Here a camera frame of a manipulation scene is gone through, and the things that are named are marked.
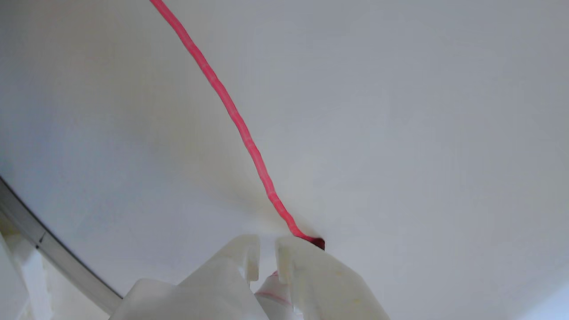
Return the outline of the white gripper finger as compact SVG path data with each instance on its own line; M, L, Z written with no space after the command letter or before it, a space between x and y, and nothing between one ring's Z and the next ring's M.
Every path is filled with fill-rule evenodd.
M177 285L138 280L110 319L266 320L250 289L259 264L259 237L240 235Z
M305 320L388 320L364 279L340 260L298 237L276 240L279 280Z

